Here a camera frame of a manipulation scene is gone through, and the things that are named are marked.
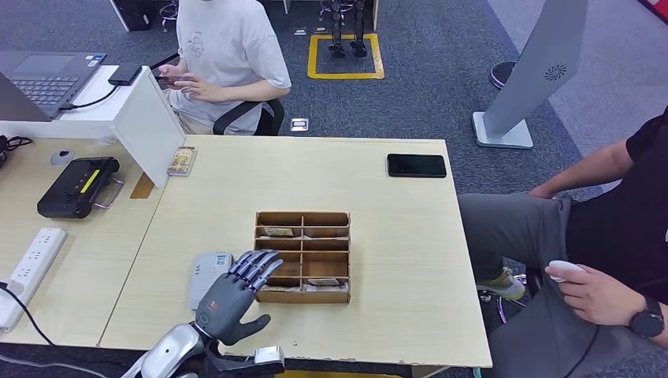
white remote control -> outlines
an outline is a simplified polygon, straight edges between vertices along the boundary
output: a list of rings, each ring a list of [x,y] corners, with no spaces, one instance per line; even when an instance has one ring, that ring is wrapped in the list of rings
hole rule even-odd
[[[580,272],[584,272],[585,270],[583,268],[580,268],[579,266],[575,265],[572,262],[568,261],[561,261],[561,260],[554,260],[550,261],[550,266],[554,266],[555,268],[559,269],[566,269],[566,270],[577,270]],[[553,275],[550,275],[550,278],[554,280],[557,284],[560,284],[562,282],[566,282],[562,277],[555,277]]]
[[[42,228],[25,251],[19,265],[7,282],[7,288],[26,306],[39,283],[49,270],[56,254],[67,238],[61,228]],[[17,325],[23,310],[9,294],[0,291],[0,330],[11,331]]]

smartwatch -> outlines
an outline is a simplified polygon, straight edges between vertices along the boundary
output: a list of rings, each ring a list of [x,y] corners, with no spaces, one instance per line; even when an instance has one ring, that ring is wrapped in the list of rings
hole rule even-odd
[[[663,333],[665,327],[661,306],[647,295],[645,295],[645,302],[647,302],[647,308],[633,315],[629,328],[638,336],[656,337]]]

white cable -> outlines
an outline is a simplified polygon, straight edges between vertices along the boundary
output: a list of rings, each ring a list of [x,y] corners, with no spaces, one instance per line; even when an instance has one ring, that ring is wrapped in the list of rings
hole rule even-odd
[[[53,366],[60,366],[62,368],[67,368],[67,369],[74,369],[74,370],[79,370],[80,372],[87,372],[88,374],[92,374],[94,376],[99,376],[100,378],[107,378],[104,374],[100,372],[96,372],[95,370],[90,370],[86,368],[82,368],[80,366],[75,366],[75,365],[68,365],[68,364],[61,364],[59,362],[51,362],[48,364],[38,364],[37,362],[31,362],[31,361],[23,361],[23,360],[17,360],[15,358],[9,358],[7,356],[3,356],[0,354],[0,360],[10,363],[10,364],[17,364],[17,365],[26,365],[26,366],[32,366],[33,368],[50,368]]]

power strip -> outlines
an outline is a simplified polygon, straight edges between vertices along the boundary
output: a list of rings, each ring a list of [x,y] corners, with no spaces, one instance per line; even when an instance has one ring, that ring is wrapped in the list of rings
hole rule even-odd
[[[67,232],[61,228],[42,228],[14,269],[7,288],[26,306],[66,238]],[[9,294],[0,291],[0,331],[11,331],[19,322],[22,313],[18,303]]]

robot thumb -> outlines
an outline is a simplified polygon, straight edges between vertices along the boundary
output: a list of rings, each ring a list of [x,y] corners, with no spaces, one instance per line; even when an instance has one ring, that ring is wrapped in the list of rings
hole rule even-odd
[[[249,321],[248,323],[239,324],[236,326],[232,336],[226,340],[221,340],[223,344],[227,346],[234,345],[239,342],[241,339],[245,339],[248,336],[254,335],[261,330],[263,330],[267,324],[271,321],[271,316],[264,314],[254,321]]]

